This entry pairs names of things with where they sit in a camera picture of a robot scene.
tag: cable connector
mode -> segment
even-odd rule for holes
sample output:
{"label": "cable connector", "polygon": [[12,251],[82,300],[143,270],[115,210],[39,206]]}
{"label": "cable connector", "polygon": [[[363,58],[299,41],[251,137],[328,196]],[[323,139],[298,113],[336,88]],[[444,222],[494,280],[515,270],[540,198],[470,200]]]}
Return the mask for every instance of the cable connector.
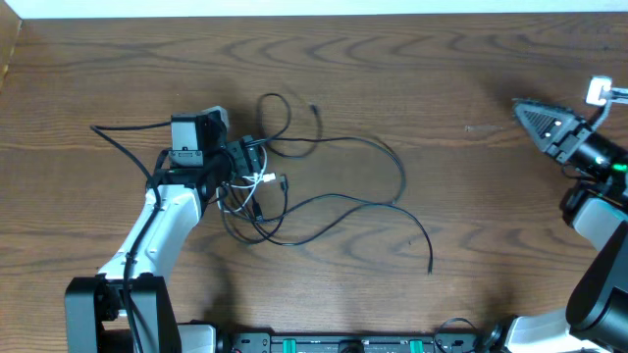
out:
{"label": "cable connector", "polygon": [[252,198],[253,201],[253,217],[255,217],[255,221],[257,222],[263,222],[264,221],[264,215],[262,214],[262,207],[259,205],[259,202],[257,202],[257,200],[255,200],[255,196],[253,196]]}
{"label": "cable connector", "polygon": [[308,107],[310,108],[310,111],[312,111],[312,113],[315,116],[319,115],[320,111],[319,111],[318,106],[316,104],[310,102],[310,103],[308,103]]}
{"label": "cable connector", "polygon": [[279,177],[280,186],[282,187],[283,192],[288,192],[288,177],[286,175],[281,175]]}
{"label": "cable connector", "polygon": [[275,180],[276,178],[275,173],[268,173],[262,176],[262,181],[269,182]]}

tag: white cable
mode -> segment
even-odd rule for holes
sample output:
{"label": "white cable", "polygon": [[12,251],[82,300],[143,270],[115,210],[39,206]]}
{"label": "white cable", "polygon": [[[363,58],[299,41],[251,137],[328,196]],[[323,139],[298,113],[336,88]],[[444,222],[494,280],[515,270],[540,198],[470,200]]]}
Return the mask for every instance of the white cable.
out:
{"label": "white cable", "polygon": [[[260,172],[260,174],[256,174],[254,175],[254,180],[252,181],[253,184],[252,185],[248,185],[251,186],[250,189],[251,191],[248,193],[248,196],[246,197],[246,199],[244,200],[244,202],[242,202],[241,206],[238,207],[236,210],[233,210],[233,212],[240,212],[242,210],[242,208],[244,208],[244,206],[246,206],[246,204],[248,203],[248,201],[250,201],[250,199],[253,197],[253,194],[255,193],[255,190],[257,189],[257,185],[262,182],[262,180],[264,179],[264,173],[266,172],[266,167],[268,166],[268,153],[266,153],[266,148],[264,146],[262,147],[262,151],[264,152],[264,166],[262,167],[262,171]],[[244,178],[246,178],[247,180],[251,181],[249,178],[251,176],[245,176]],[[220,197],[220,191],[219,191],[219,187],[216,188],[216,197]],[[222,202],[218,203],[218,208],[222,209],[220,204]]]}
{"label": "white cable", "polygon": [[254,183],[252,183],[250,185],[233,185],[233,184],[231,184],[231,187],[233,187],[233,188],[251,188],[254,185],[255,185]]}

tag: wooden table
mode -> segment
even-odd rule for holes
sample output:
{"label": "wooden table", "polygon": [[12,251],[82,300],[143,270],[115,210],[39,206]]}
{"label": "wooden table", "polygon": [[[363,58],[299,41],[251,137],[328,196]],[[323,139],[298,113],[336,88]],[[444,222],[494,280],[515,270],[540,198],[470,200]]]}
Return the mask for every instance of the wooden table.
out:
{"label": "wooden table", "polygon": [[[66,350],[66,286],[110,259],[143,204],[140,171],[89,125],[221,105],[235,138],[256,132],[255,101],[271,91],[293,106],[291,136],[314,136],[311,101],[326,136],[376,135],[397,151],[409,178],[400,206],[432,237],[434,274],[416,226],[385,210],[284,248],[235,242],[211,208],[169,284],[180,322],[418,331],[564,306],[596,253],[561,220],[571,182],[513,120],[511,99],[591,114],[590,75],[628,85],[627,24],[622,14],[27,21],[0,95],[0,351]],[[267,108],[277,128],[281,107]],[[602,129],[623,145],[626,113],[615,108]],[[114,135],[152,165],[169,134]],[[288,174],[290,204],[324,192],[382,200],[398,185],[386,157],[352,143],[304,161],[271,156],[270,170]],[[262,188],[268,215],[280,199],[276,184]],[[314,204],[281,237],[349,207]]]}

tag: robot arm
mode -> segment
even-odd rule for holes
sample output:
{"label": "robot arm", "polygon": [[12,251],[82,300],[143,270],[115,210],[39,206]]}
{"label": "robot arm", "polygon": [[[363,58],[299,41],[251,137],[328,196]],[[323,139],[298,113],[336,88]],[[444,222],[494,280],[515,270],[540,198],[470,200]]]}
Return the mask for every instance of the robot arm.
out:
{"label": "robot arm", "polygon": [[568,109],[530,100],[515,104],[515,117],[537,147],[585,175],[561,208],[564,220],[600,253],[566,309],[507,321],[495,351],[628,350],[628,152],[596,132],[610,105],[628,103],[627,98],[628,89],[613,88],[610,78],[596,76],[586,102],[601,109],[590,123]]}
{"label": "robot arm", "polygon": [[[227,142],[228,126],[227,112],[220,107],[172,116],[173,147],[166,150],[170,167],[162,169],[158,162],[152,176],[161,197],[159,211],[154,211],[158,200],[149,188],[135,225],[114,257],[96,277],[75,277],[66,290],[69,351],[133,350],[132,344],[123,349],[110,346],[116,339],[103,339],[110,333],[102,325],[128,316],[130,306],[144,352],[215,351],[213,327],[177,325],[166,282],[216,188],[261,170],[257,152],[243,147],[250,136]],[[128,254],[137,241],[131,273],[125,278]],[[125,281],[131,288],[130,303],[123,295]]]}

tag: green light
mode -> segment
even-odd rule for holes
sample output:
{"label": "green light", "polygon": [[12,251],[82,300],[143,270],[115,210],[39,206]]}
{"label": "green light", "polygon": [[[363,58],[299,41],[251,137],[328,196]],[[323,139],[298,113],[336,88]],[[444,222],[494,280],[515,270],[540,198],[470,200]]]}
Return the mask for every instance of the green light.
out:
{"label": "green light", "polygon": [[628,172],[628,166],[626,165],[612,165],[612,168],[618,172]]}

